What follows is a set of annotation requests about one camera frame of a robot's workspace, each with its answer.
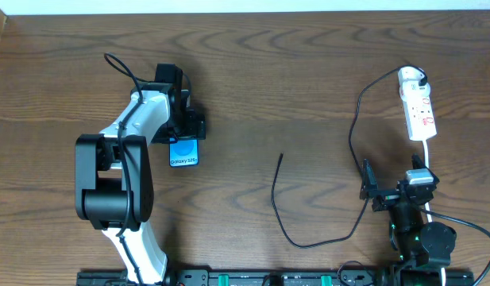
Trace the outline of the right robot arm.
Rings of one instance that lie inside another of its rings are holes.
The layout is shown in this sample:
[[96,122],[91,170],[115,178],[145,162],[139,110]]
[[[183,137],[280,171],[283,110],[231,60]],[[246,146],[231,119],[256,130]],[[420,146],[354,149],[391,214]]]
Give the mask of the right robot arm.
[[412,169],[405,172],[396,187],[380,189],[368,160],[362,164],[360,198],[372,200],[374,212],[387,211],[392,248],[400,261],[386,268],[377,279],[379,285],[436,285],[439,274],[450,265],[456,245],[456,231],[442,222],[424,222],[423,206],[430,202],[438,177],[413,155]]

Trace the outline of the blue Samsung Galaxy smartphone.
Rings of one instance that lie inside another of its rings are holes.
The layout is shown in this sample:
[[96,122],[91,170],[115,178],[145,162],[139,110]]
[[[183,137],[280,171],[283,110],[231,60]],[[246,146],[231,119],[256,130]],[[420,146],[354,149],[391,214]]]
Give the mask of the blue Samsung Galaxy smartphone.
[[169,145],[169,165],[173,168],[195,166],[199,163],[199,142],[182,140]]

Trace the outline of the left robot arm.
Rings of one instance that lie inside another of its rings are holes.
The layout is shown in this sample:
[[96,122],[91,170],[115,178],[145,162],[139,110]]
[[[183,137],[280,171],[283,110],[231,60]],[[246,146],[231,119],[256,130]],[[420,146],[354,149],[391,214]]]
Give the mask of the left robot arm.
[[206,123],[190,103],[191,92],[177,83],[141,83],[112,124],[75,143],[76,213],[112,241],[127,283],[165,282],[168,256],[149,222],[154,203],[149,147],[168,145],[173,168],[198,164]]

